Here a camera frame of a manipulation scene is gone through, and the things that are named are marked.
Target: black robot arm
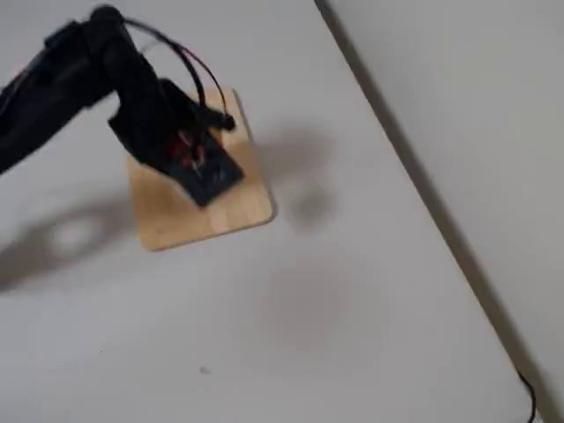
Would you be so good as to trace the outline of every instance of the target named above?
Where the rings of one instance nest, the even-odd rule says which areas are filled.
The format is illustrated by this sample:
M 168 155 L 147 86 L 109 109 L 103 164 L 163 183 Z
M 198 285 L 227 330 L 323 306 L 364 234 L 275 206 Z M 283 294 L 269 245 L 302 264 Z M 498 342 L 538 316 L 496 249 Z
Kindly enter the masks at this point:
M 109 123 L 139 162 L 175 179 L 199 205 L 242 178 L 209 128 L 234 129 L 234 120 L 208 108 L 202 84 L 181 46 L 169 41 L 198 88 L 193 101 L 158 78 L 113 7 L 71 22 L 0 94 L 0 174 L 49 141 L 83 108 L 116 92 L 120 107 Z

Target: cable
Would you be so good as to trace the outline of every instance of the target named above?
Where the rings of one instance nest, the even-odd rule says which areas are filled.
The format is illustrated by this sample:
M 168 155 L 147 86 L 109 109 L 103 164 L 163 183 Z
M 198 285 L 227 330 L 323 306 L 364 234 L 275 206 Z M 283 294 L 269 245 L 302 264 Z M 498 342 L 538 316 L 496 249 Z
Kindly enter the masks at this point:
M 136 29 L 149 33 L 157 40 L 167 44 L 176 53 L 176 55 L 180 58 L 180 60 L 182 60 L 182 63 L 184 63 L 184 66 L 186 67 L 186 69 L 188 69 L 190 76 L 194 80 L 194 85 L 196 85 L 200 106 L 202 108 L 205 108 L 204 86 L 202 85 L 202 81 L 200 80 L 200 77 L 197 75 L 196 69 L 194 69 L 194 66 L 192 66 L 192 63 L 190 62 L 188 57 L 186 57 L 186 55 L 184 54 L 182 46 L 179 43 L 172 41 L 170 38 L 168 38 L 165 34 L 163 34 L 158 29 L 155 29 L 144 22 L 135 19 L 129 19 L 129 18 L 124 18 L 123 22 L 125 22 L 127 25 L 135 27 Z
M 517 371 L 517 373 L 519 374 L 519 379 L 521 379 L 521 382 L 523 382 L 523 385 L 527 388 L 529 397 L 531 397 L 531 415 L 529 416 L 527 423 L 533 423 L 537 417 L 537 393 L 527 378 L 523 376 L 521 372 Z
M 210 68 L 204 63 L 204 61 L 202 59 L 200 59 L 198 56 L 196 56 L 194 53 L 192 53 L 190 50 L 188 50 L 187 48 L 185 48 L 182 44 L 179 44 L 180 47 L 182 48 L 182 51 L 184 51 L 184 53 L 186 53 L 187 55 L 191 56 L 200 66 L 202 66 L 204 68 L 204 70 L 207 72 L 207 74 L 210 76 L 210 78 L 213 80 L 213 83 L 215 84 L 215 86 L 218 88 L 219 90 L 219 95 L 221 96 L 221 103 L 223 106 L 223 112 L 227 113 L 227 103 L 226 103 L 226 96 L 225 94 L 223 94 L 223 90 L 221 89 L 221 85 L 219 84 L 218 80 L 215 78 L 215 76 L 213 75 L 213 72 L 210 70 Z
M 225 94 L 223 93 L 223 90 L 221 89 L 221 85 L 219 84 L 218 80 L 215 78 L 215 75 L 213 75 L 213 72 L 209 68 L 209 66 L 207 64 L 205 64 L 205 62 L 202 59 L 200 59 L 194 52 L 192 52 L 186 46 L 183 46 L 180 42 L 171 40 L 167 35 L 163 34 L 158 29 L 156 29 L 156 28 L 154 28 L 150 25 L 147 25 L 145 22 L 141 22 L 141 21 L 138 21 L 138 20 L 135 20 L 135 19 L 129 19 L 129 18 L 124 19 L 124 22 L 128 25 L 135 27 L 136 29 L 140 29 L 142 31 L 145 31 L 145 32 L 151 34 L 158 41 L 161 41 L 161 42 L 167 44 L 170 48 L 172 48 L 174 50 L 175 53 L 177 53 L 177 51 L 176 51 L 177 49 L 180 49 L 182 51 L 182 53 L 184 53 L 184 54 L 190 56 L 192 59 L 194 59 L 200 66 L 202 66 L 202 68 L 206 71 L 206 73 L 213 80 L 213 83 L 215 84 L 215 86 L 217 86 L 217 88 L 219 90 L 219 95 L 221 96 L 221 103 L 222 103 L 222 106 L 223 106 L 223 110 L 224 110 L 224 112 L 227 112 L 226 97 L 225 97 Z M 193 79 L 195 80 L 195 84 L 196 84 L 197 89 L 198 89 L 198 84 L 201 85 L 201 81 L 198 77 L 194 76 L 194 73 L 196 73 L 196 71 L 193 69 L 193 67 L 191 67 L 191 68 L 192 68 L 192 70 L 190 70 L 190 68 L 189 68 L 189 72 L 192 75 Z

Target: white surface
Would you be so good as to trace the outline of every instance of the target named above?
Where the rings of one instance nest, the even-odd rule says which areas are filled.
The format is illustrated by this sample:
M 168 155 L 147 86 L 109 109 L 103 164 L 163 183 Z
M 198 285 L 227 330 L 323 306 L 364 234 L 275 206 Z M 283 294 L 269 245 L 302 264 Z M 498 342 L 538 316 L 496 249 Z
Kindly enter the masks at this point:
M 313 2 L 119 4 L 237 88 L 278 216 L 145 253 L 104 124 L 115 101 L 81 115 L 0 181 L 0 272 L 19 281 L 0 295 L 2 421 L 524 421 L 515 370 Z M 39 5 L 1 6 L 3 71 L 88 9 Z M 49 244 L 61 216 L 84 219 Z
M 330 3 L 564 414 L 564 3 Z

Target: black wire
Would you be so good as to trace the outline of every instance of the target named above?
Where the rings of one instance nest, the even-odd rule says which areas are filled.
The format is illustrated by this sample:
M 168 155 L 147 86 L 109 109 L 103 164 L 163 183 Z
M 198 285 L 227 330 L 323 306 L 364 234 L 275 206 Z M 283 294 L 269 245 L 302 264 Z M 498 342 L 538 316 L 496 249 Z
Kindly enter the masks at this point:
M 523 385 L 527 388 L 529 397 L 531 397 L 531 415 L 529 416 L 527 423 L 533 423 L 537 417 L 537 393 L 527 378 L 523 376 L 521 372 L 517 371 L 517 373 L 519 374 L 519 379 L 521 379 L 521 382 L 523 382 Z
M 144 22 L 140 22 L 138 20 L 135 19 L 129 19 L 129 18 L 124 18 L 123 20 L 126 24 L 135 27 L 136 29 L 139 29 L 141 31 L 144 31 L 146 33 L 149 33 L 150 35 L 152 35 L 153 37 L 155 37 L 157 40 L 164 42 L 165 44 L 167 44 L 175 53 L 176 55 L 182 60 L 182 63 L 184 63 L 184 66 L 186 67 L 186 69 L 188 70 L 188 72 L 190 73 L 190 76 L 192 77 L 192 79 L 194 80 L 194 85 L 196 86 L 196 90 L 197 90 L 197 95 L 198 95 L 198 99 L 200 102 L 200 106 L 202 108 L 205 108 L 205 91 L 204 91 L 204 86 L 202 85 L 202 81 L 200 79 L 200 77 L 197 75 L 196 69 L 194 69 L 194 66 L 192 65 L 192 63 L 190 62 L 190 60 L 188 59 L 188 57 L 186 57 L 186 55 L 184 54 L 183 50 L 182 50 L 182 45 L 179 44 L 176 41 L 171 40 L 170 38 L 168 38 L 165 34 L 163 34 L 161 31 L 159 31 L 158 29 L 153 28 L 150 25 L 147 25 Z

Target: wooden board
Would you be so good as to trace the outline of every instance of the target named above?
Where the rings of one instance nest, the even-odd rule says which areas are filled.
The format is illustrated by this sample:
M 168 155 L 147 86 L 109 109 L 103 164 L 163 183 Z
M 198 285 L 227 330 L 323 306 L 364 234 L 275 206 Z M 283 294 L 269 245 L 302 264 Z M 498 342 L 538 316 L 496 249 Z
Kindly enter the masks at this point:
M 239 102 L 233 90 L 224 89 L 224 92 L 227 110 L 234 116 L 237 129 L 222 132 L 222 142 L 241 166 L 245 178 L 207 207 L 198 208 L 176 182 L 128 157 L 137 232 L 148 250 L 168 249 L 227 234 L 273 218 L 270 195 L 258 169 Z M 208 105 L 221 109 L 218 90 L 206 89 L 206 99 Z

